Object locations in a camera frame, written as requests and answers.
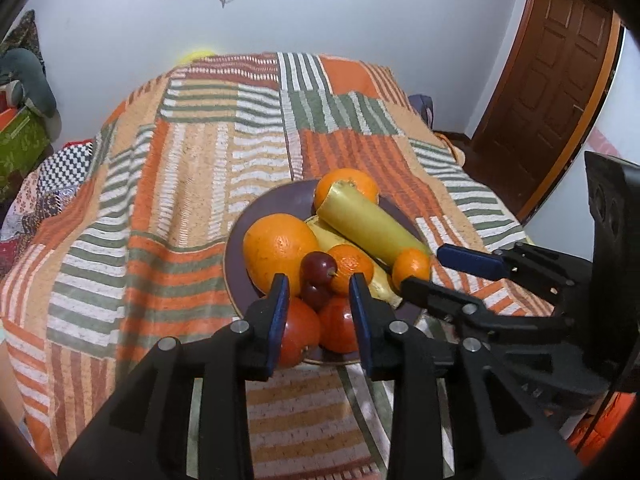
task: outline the checkered fabric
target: checkered fabric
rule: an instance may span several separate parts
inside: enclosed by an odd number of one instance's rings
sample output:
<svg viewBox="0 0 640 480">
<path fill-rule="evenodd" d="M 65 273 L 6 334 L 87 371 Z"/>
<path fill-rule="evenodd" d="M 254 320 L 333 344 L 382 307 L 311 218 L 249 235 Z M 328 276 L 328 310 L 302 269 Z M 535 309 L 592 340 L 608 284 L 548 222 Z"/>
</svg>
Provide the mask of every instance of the checkered fabric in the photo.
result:
<svg viewBox="0 0 640 480">
<path fill-rule="evenodd" d="M 38 192 L 45 194 L 84 182 L 93 153 L 93 143 L 62 148 L 42 163 Z"/>
</svg>

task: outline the purple plate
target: purple plate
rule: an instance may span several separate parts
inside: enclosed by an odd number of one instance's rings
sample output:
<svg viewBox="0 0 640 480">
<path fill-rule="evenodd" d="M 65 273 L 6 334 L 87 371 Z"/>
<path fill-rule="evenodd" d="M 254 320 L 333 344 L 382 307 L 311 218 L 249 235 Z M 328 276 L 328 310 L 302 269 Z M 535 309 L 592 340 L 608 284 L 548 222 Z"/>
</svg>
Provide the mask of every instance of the purple plate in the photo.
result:
<svg viewBox="0 0 640 480">
<path fill-rule="evenodd" d="M 251 202 L 231 228 L 226 242 L 222 271 L 225 277 L 226 290 L 229 292 L 231 303 L 238 316 L 244 316 L 249 305 L 262 296 L 249 279 L 244 266 L 244 257 L 242 256 L 244 234 L 256 220 L 274 213 L 288 213 L 301 220 L 306 220 L 313 216 L 315 214 L 313 206 L 314 191 L 317 184 L 317 180 L 299 180 L 269 190 Z M 418 240 L 422 239 L 415 225 L 391 200 L 381 196 L 380 207 Z M 396 310 L 396 317 L 409 324 L 414 324 L 419 314 L 420 309 L 408 302 L 404 302 Z M 322 348 L 317 348 L 305 359 L 307 363 L 323 365 L 345 365 L 359 361 L 357 352 L 336 354 Z"/>
</svg>

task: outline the blue gripper pad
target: blue gripper pad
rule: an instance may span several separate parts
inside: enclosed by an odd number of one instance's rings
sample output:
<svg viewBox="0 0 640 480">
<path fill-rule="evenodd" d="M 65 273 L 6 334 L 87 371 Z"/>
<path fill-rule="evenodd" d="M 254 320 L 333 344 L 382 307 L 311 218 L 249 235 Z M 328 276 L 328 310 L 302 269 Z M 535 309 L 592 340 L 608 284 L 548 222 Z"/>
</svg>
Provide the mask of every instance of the blue gripper pad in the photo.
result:
<svg viewBox="0 0 640 480">
<path fill-rule="evenodd" d="M 365 374 L 369 376 L 373 355 L 371 353 L 371 333 L 369 331 L 369 321 L 364 308 L 364 300 L 370 298 L 370 292 L 361 275 L 352 276 L 349 280 L 349 300 L 351 303 L 351 315 L 353 325 L 356 329 L 358 339 L 358 350 L 360 351 L 360 365 Z"/>
<path fill-rule="evenodd" d="M 444 267 L 466 272 L 492 282 L 508 278 L 510 275 L 509 267 L 505 265 L 500 256 L 495 254 L 444 244 L 438 248 L 436 257 Z"/>
<path fill-rule="evenodd" d="M 273 317 L 267 338 L 267 370 L 269 377 L 271 377 L 278 364 L 282 335 L 287 323 L 287 311 L 289 310 L 289 280 L 287 278 L 281 280 L 280 287 L 276 291 L 273 287 L 271 288 L 269 300 L 270 303 L 274 302 Z"/>
</svg>

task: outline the tomato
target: tomato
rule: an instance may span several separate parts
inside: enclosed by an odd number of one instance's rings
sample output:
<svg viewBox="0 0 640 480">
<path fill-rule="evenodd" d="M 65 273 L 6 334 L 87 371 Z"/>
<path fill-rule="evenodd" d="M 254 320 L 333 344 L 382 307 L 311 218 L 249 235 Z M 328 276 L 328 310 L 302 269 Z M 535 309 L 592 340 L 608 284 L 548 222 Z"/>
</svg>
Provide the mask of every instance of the tomato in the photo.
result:
<svg viewBox="0 0 640 480">
<path fill-rule="evenodd" d="M 320 346 L 338 354 L 358 351 L 349 298 L 334 296 L 320 310 Z"/>
<path fill-rule="evenodd" d="M 308 351 L 318 346 L 319 342 L 318 314 L 299 298 L 291 298 L 280 345 L 278 367 L 291 368 L 300 364 Z"/>
</svg>

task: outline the patchwork quilt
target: patchwork quilt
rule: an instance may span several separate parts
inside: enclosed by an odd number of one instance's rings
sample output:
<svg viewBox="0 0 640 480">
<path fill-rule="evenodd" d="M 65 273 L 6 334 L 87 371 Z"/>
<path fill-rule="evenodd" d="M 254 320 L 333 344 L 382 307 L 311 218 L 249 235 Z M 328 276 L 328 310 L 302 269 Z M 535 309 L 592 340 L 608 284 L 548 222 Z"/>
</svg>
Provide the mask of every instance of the patchwork quilt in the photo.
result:
<svg viewBox="0 0 640 480">
<path fill-rule="evenodd" d="M 359 168 L 434 252 L 443 243 L 491 251 L 526 238 L 423 123 L 388 68 L 333 56 L 217 56 L 179 66 L 118 106 L 90 156 L 64 156 L 71 169 L 40 168 L 25 189 L 48 196 L 70 184 L 79 186 L 75 197 L 59 214 L 41 215 L 0 282 L 27 424 L 53 470 L 159 338 L 189 342 L 231 322 L 226 237 L 274 186 Z M 510 282 L 437 263 L 433 279 L 500 314 L 550 311 Z M 449 335 L 427 317 L 418 326 Z M 370 383 L 359 365 L 302 365 L 248 383 L 256 478 L 383 477 L 393 395 L 392 384 Z"/>
<path fill-rule="evenodd" d="M 22 182 L 0 229 L 0 279 L 31 243 L 40 223 L 61 213 L 84 182 L 93 143 L 78 142 L 47 157 Z"/>
</svg>

